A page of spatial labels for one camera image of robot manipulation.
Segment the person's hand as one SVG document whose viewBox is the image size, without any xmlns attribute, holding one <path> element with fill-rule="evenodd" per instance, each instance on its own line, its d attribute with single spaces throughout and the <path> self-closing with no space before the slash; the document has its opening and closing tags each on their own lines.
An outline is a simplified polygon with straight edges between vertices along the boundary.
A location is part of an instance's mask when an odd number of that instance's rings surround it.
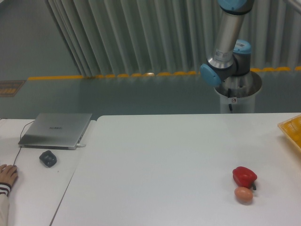
<svg viewBox="0 0 301 226">
<path fill-rule="evenodd" d="M 15 165 L 3 164 L 0 166 L 0 183 L 12 187 L 18 177 L 18 173 L 13 174 Z"/>
</svg>

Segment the striped sleeve forearm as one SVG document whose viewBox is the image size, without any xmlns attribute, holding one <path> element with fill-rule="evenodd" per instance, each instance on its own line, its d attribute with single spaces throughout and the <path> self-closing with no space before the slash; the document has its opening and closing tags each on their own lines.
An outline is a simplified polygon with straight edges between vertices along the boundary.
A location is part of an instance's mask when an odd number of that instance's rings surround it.
<svg viewBox="0 0 301 226">
<path fill-rule="evenodd" d="M 11 186 L 5 183 L 0 184 L 0 225 L 6 226 L 8 224 L 8 209 Z"/>
</svg>

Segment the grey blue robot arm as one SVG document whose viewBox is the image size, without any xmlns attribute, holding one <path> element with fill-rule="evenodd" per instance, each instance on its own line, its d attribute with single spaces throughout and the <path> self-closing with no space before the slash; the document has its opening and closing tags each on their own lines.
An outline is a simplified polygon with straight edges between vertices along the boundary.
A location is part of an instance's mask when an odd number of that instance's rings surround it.
<svg viewBox="0 0 301 226">
<path fill-rule="evenodd" d="M 237 70 L 233 51 L 247 13 L 252 10 L 253 0 L 219 0 L 222 9 L 221 24 L 212 53 L 200 67 L 202 78 L 217 87 Z"/>
</svg>

